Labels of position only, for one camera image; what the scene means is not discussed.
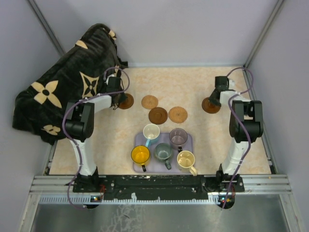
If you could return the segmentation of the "brown wooden coaster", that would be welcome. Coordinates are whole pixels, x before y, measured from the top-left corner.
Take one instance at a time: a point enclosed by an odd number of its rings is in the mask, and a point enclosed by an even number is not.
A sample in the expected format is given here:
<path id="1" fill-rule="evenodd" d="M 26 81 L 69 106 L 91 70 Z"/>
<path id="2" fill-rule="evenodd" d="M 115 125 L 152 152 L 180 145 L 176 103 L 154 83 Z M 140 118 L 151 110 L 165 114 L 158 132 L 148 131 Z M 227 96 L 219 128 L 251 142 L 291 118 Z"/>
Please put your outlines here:
<path id="1" fill-rule="evenodd" d="M 119 108 L 120 109 L 129 109 L 130 107 L 132 107 L 134 104 L 134 98 L 131 94 L 126 93 L 126 99 L 119 104 Z"/>
<path id="2" fill-rule="evenodd" d="M 203 109 L 206 113 L 209 113 L 209 114 L 216 114 L 216 113 L 219 112 L 220 109 L 221 109 L 220 106 L 211 103 L 211 102 L 209 101 L 209 97 L 205 98 L 205 99 L 202 101 L 201 106 L 202 106 L 202 109 Z"/>

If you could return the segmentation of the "woven rattan coaster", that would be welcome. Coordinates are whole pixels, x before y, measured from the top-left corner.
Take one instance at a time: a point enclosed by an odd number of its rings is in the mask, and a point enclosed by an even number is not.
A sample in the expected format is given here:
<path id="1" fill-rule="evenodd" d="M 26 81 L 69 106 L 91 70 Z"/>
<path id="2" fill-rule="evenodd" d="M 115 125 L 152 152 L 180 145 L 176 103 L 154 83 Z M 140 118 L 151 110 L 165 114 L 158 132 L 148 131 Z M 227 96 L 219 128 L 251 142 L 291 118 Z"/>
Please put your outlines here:
<path id="1" fill-rule="evenodd" d="M 174 123 L 183 123 L 188 118 L 188 112 L 180 106 L 175 106 L 169 111 L 169 118 Z"/>
<path id="2" fill-rule="evenodd" d="M 141 105 L 145 109 L 153 109 L 158 106 L 158 98 L 153 95 L 146 95 L 141 100 Z"/>

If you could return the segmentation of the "dark wooden coaster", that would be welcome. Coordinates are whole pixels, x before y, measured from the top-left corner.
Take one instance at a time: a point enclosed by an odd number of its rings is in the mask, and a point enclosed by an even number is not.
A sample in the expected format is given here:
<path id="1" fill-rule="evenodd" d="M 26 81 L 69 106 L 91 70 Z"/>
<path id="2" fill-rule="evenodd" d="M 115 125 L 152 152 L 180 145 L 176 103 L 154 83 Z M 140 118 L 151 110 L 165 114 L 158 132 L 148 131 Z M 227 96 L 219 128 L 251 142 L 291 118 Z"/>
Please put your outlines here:
<path id="1" fill-rule="evenodd" d="M 168 118 L 167 111 L 162 107 L 155 107 L 150 110 L 148 118 L 151 123 L 161 125 L 166 122 Z"/>

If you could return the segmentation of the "purple glass mug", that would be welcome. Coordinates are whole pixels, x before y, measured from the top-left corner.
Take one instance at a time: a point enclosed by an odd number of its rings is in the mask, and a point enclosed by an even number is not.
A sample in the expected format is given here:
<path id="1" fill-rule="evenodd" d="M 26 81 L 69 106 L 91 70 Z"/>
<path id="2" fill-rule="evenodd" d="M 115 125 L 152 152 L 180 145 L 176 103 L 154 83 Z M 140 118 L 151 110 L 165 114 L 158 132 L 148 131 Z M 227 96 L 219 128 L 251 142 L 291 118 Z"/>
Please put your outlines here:
<path id="1" fill-rule="evenodd" d="M 173 149 L 176 149 L 178 152 L 183 150 L 183 146 L 188 140 L 188 134 L 184 129 L 175 128 L 172 129 L 169 133 L 169 142 Z"/>

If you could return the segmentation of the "cream ceramic mug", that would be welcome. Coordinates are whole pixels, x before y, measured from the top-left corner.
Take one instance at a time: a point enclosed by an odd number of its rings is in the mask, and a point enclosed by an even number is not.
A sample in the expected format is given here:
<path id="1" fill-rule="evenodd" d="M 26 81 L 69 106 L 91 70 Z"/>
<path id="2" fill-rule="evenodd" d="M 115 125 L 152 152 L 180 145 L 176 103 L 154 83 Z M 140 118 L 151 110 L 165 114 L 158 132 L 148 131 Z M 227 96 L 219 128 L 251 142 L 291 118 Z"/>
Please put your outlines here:
<path id="1" fill-rule="evenodd" d="M 195 156 L 190 151 L 181 151 L 177 155 L 177 165 L 182 173 L 197 176 L 197 169 L 194 167 L 195 161 Z"/>

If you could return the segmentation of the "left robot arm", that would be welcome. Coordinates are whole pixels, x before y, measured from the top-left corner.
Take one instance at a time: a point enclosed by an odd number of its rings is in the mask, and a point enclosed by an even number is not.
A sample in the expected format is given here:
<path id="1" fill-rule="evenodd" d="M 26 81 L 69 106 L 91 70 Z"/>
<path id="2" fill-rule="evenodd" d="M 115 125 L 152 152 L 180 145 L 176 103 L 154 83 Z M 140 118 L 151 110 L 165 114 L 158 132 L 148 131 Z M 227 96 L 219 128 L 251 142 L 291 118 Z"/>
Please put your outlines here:
<path id="1" fill-rule="evenodd" d="M 100 179 L 93 176 L 97 166 L 90 142 L 94 131 L 95 113 L 119 105 L 120 101 L 126 99 L 125 90 L 122 79 L 110 75 L 103 93 L 83 100 L 70 100 L 67 104 L 63 131 L 73 146 L 79 165 L 78 174 L 86 176 L 83 186 L 91 192 L 100 187 Z"/>

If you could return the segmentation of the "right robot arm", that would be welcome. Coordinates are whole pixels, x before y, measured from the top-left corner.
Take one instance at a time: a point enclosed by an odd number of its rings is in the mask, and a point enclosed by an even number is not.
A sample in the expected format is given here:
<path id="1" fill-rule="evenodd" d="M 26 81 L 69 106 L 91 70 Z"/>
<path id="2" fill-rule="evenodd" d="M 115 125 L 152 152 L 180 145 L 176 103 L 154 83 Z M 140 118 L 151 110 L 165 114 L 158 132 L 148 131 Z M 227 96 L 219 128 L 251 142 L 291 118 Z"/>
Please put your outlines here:
<path id="1" fill-rule="evenodd" d="M 264 132 L 263 107 L 261 101 L 244 98 L 240 93 L 230 89 L 230 79 L 226 76 L 215 77 L 214 91 L 208 97 L 206 112 L 217 113 L 222 105 L 227 105 L 231 115 L 229 134 L 231 145 L 221 164 L 223 175 L 216 178 L 216 187 L 227 191 L 233 185 L 229 175 L 236 175 L 251 144 Z"/>

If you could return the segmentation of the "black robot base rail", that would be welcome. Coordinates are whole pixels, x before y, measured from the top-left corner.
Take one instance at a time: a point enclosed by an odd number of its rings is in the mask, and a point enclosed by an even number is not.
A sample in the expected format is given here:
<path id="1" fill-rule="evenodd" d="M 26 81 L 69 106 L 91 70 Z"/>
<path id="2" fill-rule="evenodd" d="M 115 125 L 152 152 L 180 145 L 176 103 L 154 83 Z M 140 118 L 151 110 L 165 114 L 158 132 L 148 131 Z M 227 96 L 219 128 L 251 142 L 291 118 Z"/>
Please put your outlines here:
<path id="1" fill-rule="evenodd" d="M 70 184 L 75 193 L 99 193 L 104 200 L 206 200 L 211 192 L 244 192 L 240 175 L 77 175 Z"/>

